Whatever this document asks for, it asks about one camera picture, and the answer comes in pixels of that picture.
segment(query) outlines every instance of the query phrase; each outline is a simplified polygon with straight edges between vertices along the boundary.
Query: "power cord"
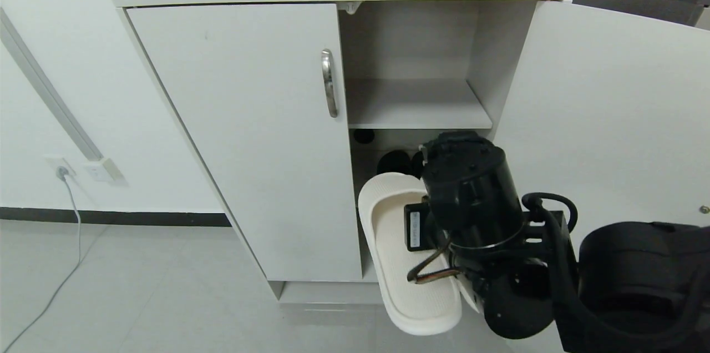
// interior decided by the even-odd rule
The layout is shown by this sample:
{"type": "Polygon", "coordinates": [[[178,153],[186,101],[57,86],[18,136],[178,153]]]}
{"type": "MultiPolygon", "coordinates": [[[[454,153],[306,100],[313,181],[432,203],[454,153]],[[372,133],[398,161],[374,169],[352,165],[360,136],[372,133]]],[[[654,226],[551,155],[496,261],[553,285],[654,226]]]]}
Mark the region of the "power cord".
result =
{"type": "Polygon", "coordinates": [[[20,332],[20,334],[17,335],[17,336],[15,337],[15,339],[12,340],[12,342],[10,342],[10,345],[7,345],[7,347],[5,348],[5,350],[3,350],[3,353],[7,353],[7,351],[10,350],[10,348],[12,347],[12,345],[15,345],[15,342],[17,342],[17,340],[19,340],[20,337],[21,337],[25,332],[27,332],[27,330],[30,329],[30,327],[32,327],[33,325],[35,325],[35,322],[37,322],[37,320],[39,320],[40,318],[42,318],[42,316],[44,315],[44,313],[47,312],[47,310],[49,309],[50,305],[51,305],[52,302],[54,301],[54,298],[57,297],[57,294],[59,293],[59,291],[60,291],[60,290],[62,289],[62,287],[64,286],[64,283],[66,283],[66,282],[69,280],[69,277],[71,277],[71,276],[74,274],[74,272],[79,268],[79,264],[81,264],[81,263],[82,263],[82,260],[83,260],[83,259],[82,259],[82,217],[79,215],[79,210],[77,209],[77,205],[76,205],[76,203],[74,203],[74,194],[72,194],[72,189],[69,187],[69,183],[67,182],[67,176],[69,175],[69,171],[68,171],[65,167],[60,166],[60,167],[57,168],[56,175],[57,175],[57,178],[59,178],[59,179],[64,183],[64,185],[67,187],[67,191],[69,191],[69,199],[71,199],[71,201],[72,201],[72,207],[74,208],[74,214],[77,216],[77,224],[78,224],[78,227],[77,227],[77,244],[78,244],[78,246],[79,246],[79,258],[78,258],[77,264],[74,266],[74,269],[72,270],[72,272],[69,273],[69,275],[67,275],[66,278],[64,278],[64,280],[62,281],[62,283],[59,284],[59,287],[54,291],[54,294],[53,294],[52,297],[50,298],[49,302],[47,302],[47,305],[45,306],[44,310],[42,310],[42,312],[40,313],[40,315],[38,315],[37,318],[35,318],[32,322],[30,322],[30,325],[28,325],[27,327],[25,327],[25,329],[22,330],[22,332],[20,332]]]}

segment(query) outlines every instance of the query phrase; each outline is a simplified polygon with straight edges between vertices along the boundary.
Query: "slipper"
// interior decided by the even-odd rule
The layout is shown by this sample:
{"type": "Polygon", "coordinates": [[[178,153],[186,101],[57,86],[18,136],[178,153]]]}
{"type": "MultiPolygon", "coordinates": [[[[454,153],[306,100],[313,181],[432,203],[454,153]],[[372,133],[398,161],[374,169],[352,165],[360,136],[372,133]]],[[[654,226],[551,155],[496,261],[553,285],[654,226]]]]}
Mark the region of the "slipper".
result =
{"type": "MultiPolygon", "coordinates": [[[[420,203],[424,183],[401,173],[378,174],[360,191],[358,213],[370,249],[385,309],[392,323],[411,335],[435,335],[451,330],[461,320],[461,287],[455,277],[417,285],[407,272],[431,251],[410,252],[405,244],[404,206],[420,203]]],[[[449,266],[444,255],[423,272],[449,266]]]]}

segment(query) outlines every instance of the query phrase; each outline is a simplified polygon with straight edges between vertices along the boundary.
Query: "closed cabinet door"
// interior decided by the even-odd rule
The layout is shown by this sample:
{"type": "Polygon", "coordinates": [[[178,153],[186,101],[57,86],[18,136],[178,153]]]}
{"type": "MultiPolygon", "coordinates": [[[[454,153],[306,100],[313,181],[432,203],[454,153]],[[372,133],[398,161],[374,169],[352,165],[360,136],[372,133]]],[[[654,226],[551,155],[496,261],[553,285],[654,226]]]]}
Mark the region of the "closed cabinet door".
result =
{"type": "Polygon", "coordinates": [[[709,65],[708,31],[541,2],[494,138],[518,193],[570,197],[577,247],[619,221],[710,225],[709,65]]]}
{"type": "Polygon", "coordinates": [[[128,12],[266,277],[361,279],[335,4],[128,12]]]}

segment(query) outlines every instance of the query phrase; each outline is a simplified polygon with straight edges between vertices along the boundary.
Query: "label sticker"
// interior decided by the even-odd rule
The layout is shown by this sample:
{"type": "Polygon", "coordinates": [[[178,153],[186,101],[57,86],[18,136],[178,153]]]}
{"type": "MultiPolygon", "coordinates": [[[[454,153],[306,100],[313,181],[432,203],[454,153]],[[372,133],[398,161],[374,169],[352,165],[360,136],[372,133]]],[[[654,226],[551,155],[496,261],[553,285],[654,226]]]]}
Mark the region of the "label sticker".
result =
{"type": "Polygon", "coordinates": [[[419,212],[412,211],[409,214],[409,246],[418,248],[421,242],[419,241],[419,212]]]}

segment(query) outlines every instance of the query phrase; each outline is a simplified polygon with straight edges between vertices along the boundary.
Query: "white wall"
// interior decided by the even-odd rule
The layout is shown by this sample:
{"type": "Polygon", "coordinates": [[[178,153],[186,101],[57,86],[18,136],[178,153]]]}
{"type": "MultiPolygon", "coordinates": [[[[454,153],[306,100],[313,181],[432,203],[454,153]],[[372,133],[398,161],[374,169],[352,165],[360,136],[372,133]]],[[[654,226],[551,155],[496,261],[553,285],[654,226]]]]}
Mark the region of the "white wall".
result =
{"type": "Polygon", "coordinates": [[[221,211],[136,57],[111,0],[1,0],[56,89],[126,178],[94,183],[84,158],[7,52],[2,53],[0,206],[67,208],[42,155],[78,171],[79,206],[121,211],[221,211]]]}

